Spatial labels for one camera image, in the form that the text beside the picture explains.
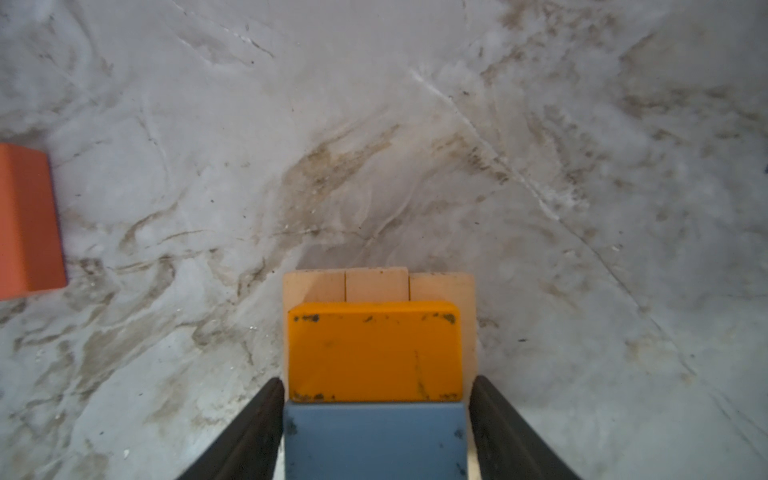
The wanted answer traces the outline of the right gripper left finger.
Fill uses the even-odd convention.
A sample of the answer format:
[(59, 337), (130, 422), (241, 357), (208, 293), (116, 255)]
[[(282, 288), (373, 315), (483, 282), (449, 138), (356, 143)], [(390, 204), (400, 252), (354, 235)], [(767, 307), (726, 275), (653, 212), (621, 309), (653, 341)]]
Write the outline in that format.
[(272, 479), (283, 436), (284, 404), (283, 382), (273, 377), (179, 480)]

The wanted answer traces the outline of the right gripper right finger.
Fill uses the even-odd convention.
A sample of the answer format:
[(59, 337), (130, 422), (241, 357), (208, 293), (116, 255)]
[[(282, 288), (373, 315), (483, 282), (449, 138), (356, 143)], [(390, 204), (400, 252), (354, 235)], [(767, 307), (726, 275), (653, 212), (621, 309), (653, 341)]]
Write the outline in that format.
[(473, 382), (469, 416), (483, 479), (579, 479), (483, 375)]

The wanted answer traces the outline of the light blue block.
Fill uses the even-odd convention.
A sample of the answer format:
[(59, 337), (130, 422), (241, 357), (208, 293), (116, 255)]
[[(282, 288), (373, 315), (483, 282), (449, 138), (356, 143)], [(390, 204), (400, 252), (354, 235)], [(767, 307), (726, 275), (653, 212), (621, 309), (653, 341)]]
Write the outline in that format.
[(284, 408), (287, 479), (466, 479), (461, 403), (328, 403)]

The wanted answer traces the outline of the orange block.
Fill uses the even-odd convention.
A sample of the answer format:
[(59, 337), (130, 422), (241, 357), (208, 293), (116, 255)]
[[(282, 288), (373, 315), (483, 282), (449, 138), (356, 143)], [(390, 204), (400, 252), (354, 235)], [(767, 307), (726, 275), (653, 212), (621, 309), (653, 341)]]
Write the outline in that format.
[(297, 403), (458, 402), (459, 309), (446, 301), (303, 303), (287, 314)]

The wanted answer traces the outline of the natural wood block diagonal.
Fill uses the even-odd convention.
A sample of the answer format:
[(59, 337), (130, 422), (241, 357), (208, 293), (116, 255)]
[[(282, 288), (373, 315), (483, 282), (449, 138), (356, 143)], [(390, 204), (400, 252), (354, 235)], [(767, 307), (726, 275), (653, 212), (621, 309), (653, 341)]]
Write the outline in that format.
[(467, 478), (480, 479), (473, 428), (469, 417), (469, 402), (473, 382), (478, 372), (477, 361), (477, 308), (476, 287), (472, 274), (460, 272), (411, 273), (410, 299), (416, 301), (440, 300), (453, 303), (460, 311), (462, 375), (467, 418)]

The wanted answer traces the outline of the orange-red block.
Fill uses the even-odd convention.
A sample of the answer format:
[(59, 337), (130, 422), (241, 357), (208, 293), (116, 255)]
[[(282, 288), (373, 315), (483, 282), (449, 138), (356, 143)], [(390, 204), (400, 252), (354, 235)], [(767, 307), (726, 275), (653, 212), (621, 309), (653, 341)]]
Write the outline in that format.
[(48, 157), (1, 145), (1, 298), (26, 297), (67, 286)]

